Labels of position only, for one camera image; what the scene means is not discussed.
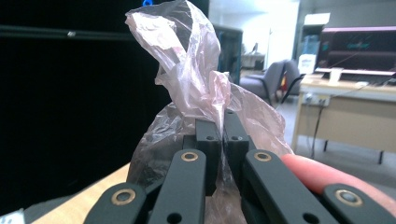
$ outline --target keyboard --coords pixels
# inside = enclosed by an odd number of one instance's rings
[[[330,73],[324,73],[322,78],[329,79]],[[343,81],[368,82],[370,85],[383,85],[383,84],[386,84],[392,78],[396,78],[396,75],[381,76],[381,75],[363,75],[363,74],[343,73],[340,76],[340,80],[343,80]]]

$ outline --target crumpled plastic bag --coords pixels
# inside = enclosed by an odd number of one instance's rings
[[[133,9],[126,23],[138,43],[159,63],[155,83],[172,103],[152,122],[134,151],[128,181],[146,187],[164,178],[181,150],[183,136],[195,134],[195,120],[216,123],[220,136],[226,108],[240,118],[256,148],[280,156],[292,153],[284,141],[284,119],[262,99],[230,83],[216,71],[220,47],[211,22],[186,0]],[[246,223],[240,195],[224,155],[212,197],[206,197],[205,223]]]

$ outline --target chair backrest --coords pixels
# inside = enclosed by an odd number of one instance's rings
[[[300,71],[298,70],[297,62],[293,59],[285,61],[285,77],[287,88],[290,88],[290,85],[294,79],[300,77]]]
[[[279,89],[283,78],[284,65],[285,61],[271,63],[264,73],[263,79],[270,95]]]

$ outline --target gray floor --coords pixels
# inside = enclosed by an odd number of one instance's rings
[[[291,96],[283,105],[277,105],[276,110],[286,121],[285,140],[291,145],[294,122],[296,119],[298,99]],[[327,150],[323,151],[325,140],[317,139],[315,143],[314,160],[333,168],[354,175],[396,199],[396,153],[384,152],[381,164],[378,164],[379,151],[354,147],[337,142],[329,142]],[[299,136],[296,154],[311,157],[313,139]]]

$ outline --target finger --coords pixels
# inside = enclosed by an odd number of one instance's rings
[[[346,184],[363,191],[396,217],[396,201],[394,199],[353,175],[348,175],[302,156],[287,154],[282,156],[281,160],[307,188],[317,194],[322,194],[328,185]]]

